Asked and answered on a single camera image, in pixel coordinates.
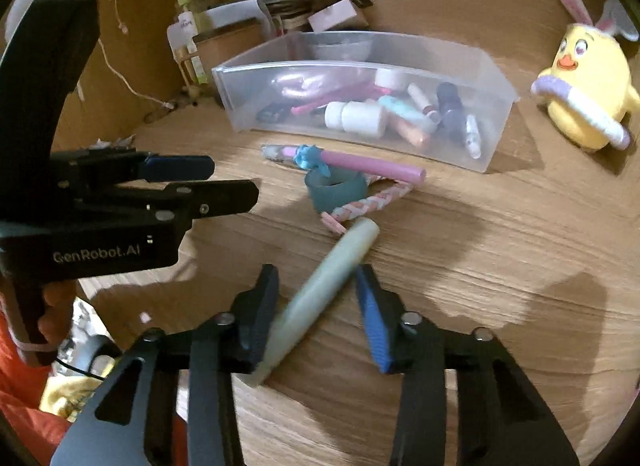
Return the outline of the person's left hand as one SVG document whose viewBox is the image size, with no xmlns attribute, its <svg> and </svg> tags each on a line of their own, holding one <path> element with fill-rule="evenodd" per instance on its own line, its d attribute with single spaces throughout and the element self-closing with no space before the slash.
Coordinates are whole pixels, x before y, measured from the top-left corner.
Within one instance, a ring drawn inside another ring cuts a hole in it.
<svg viewBox="0 0 640 466">
<path fill-rule="evenodd" d="M 50 345 L 58 347 L 70 334 L 77 294 L 76 281 L 52 283 L 43 287 L 46 310 L 38 321 L 38 328 Z"/>
</svg>

